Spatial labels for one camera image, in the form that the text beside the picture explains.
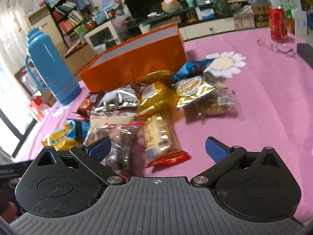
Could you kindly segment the clear red-trim dark snack bag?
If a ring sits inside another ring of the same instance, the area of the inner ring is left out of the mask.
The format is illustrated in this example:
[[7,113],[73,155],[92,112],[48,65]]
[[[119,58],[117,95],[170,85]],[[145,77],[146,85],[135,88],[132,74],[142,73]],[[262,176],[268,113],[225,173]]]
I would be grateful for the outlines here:
[[133,150],[139,139],[139,131],[143,123],[140,121],[131,124],[104,125],[90,129],[84,141],[88,146],[102,137],[108,136],[112,142],[112,148],[108,156],[101,162],[113,172],[124,177],[132,176]]

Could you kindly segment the yellow snack packet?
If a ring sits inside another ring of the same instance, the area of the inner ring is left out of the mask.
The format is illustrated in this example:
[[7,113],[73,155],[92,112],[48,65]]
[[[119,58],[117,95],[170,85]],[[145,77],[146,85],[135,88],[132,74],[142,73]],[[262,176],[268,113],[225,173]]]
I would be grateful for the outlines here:
[[69,151],[72,147],[81,144],[82,140],[76,137],[75,127],[69,123],[55,129],[42,141],[43,147],[53,146],[56,151]]

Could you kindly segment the golden biscuit pack red end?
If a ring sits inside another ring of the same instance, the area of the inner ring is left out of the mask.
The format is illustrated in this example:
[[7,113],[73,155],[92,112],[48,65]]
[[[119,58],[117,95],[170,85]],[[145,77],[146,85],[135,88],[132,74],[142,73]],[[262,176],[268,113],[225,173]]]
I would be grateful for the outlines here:
[[177,165],[191,158],[181,149],[169,114],[154,114],[143,125],[146,168],[156,165]]

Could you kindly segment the dark brown chocolate snack packet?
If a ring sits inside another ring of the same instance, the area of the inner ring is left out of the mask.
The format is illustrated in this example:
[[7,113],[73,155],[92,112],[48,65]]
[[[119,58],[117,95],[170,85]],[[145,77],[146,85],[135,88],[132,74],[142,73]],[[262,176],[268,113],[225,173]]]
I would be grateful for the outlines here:
[[105,92],[89,92],[87,97],[80,104],[75,114],[84,119],[89,119],[91,111],[98,105]]

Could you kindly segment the blue thermos jug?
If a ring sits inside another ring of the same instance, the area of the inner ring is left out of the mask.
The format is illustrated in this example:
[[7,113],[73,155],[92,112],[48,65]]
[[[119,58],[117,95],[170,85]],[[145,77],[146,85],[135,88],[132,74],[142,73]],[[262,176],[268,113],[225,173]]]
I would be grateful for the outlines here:
[[39,28],[27,33],[25,67],[42,91],[51,92],[62,105],[68,105],[81,92],[78,81],[64,63],[49,35]]

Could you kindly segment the translucent yellow snack wrapper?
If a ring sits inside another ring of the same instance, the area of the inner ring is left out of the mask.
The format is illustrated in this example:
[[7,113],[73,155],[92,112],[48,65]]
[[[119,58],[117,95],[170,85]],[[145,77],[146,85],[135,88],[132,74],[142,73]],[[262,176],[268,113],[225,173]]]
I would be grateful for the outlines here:
[[169,70],[159,70],[137,79],[142,87],[137,117],[140,119],[174,108],[176,95],[172,88],[174,75]]

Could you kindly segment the blue wrapper snack right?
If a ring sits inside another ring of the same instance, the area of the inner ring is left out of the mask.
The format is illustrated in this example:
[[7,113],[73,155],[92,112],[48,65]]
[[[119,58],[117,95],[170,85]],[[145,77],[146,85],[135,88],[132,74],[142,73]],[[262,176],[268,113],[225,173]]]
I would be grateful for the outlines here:
[[202,60],[188,61],[174,74],[174,83],[202,74],[214,60],[215,58],[206,58]]

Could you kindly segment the pink floral tablecloth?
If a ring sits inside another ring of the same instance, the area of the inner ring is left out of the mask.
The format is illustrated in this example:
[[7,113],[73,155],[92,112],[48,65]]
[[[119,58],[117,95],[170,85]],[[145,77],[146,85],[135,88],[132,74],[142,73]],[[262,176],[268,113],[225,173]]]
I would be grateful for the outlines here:
[[268,29],[236,31],[185,42],[190,60],[208,54],[235,52],[245,58],[240,73],[225,81],[235,94],[238,113],[203,118],[193,111],[174,113],[175,131],[190,160],[175,166],[147,168],[144,146],[135,152],[135,174],[141,177],[186,176],[192,178],[214,164],[205,152],[213,136],[222,143],[248,151],[273,147],[302,192],[295,217],[312,218],[312,69],[300,57],[288,58],[261,47]]

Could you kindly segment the white glass-door cabinet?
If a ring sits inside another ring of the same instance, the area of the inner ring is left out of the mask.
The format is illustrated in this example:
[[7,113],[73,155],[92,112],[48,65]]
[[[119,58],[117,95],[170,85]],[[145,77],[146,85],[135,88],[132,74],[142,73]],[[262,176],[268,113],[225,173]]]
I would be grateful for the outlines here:
[[88,31],[84,38],[92,49],[96,50],[98,46],[105,45],[106,49],[110,49],[121,43],[121,40],[115,31],[110,20],[107,20],[94,29]]

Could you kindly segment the orange storage box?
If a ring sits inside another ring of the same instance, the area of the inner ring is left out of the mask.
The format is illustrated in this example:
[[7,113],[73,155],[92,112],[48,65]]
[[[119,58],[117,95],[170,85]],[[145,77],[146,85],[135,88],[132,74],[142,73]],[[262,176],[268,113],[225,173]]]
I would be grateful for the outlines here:
[[188,60],[176,24],[141,34],[91,60],[80,72],[90,92],[112,91],[150,73],[176,73]]

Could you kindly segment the clear eyeglasses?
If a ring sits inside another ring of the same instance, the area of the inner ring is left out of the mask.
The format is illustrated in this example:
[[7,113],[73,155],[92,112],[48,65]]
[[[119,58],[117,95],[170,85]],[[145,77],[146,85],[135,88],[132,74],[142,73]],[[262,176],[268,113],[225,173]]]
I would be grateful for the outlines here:
[[281,43],[281,42],[275,42],[272,40],[267,40],[264,38],[259,38],[257,40],[257,43],[259,46],[266,48],[270,51],[276,52],[278,54],[284,55],[286,57],[290,57],[290,58],[294,58],[296,56],[295,51],[293,50],[293,48],[289,47],[287,44],[285,43]]

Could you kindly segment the white tv cabinet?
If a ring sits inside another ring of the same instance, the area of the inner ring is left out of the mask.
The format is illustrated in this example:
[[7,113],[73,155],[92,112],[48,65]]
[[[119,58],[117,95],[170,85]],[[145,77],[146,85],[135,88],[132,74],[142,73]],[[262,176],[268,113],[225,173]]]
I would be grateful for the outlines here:
[[179,27],[179,32],[183,41],[233,32],[236,30],[233,18],[216,18],[193,23],[176,23],[176,25]]

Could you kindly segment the white air conditioner unit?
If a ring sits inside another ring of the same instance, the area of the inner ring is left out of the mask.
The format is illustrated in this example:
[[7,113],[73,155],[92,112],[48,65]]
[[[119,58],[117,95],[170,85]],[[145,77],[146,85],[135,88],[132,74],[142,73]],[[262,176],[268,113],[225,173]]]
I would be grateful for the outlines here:
[[48,34],[55,45],[63,42],[62,36],[56,27],[47,6],[41,7],[27,17],[31,28],[41,27],[40,31]]

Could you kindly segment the red soda can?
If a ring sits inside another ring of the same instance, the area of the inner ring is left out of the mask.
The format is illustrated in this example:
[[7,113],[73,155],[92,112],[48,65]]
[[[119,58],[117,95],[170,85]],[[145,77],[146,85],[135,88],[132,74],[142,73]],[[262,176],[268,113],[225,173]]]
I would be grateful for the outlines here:
[[271,39],[277,42],[286,42],[288,39],[288,28],[285,11],[277,6],[268,10],[270,22]]

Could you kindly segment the dark bookshelf with books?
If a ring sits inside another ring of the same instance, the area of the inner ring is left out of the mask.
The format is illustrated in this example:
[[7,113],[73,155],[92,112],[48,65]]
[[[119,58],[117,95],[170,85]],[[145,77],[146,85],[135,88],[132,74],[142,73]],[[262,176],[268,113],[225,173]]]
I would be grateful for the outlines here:
[[87,33],[87,18],[91,15],[89,0],[43,0],[67,47]]

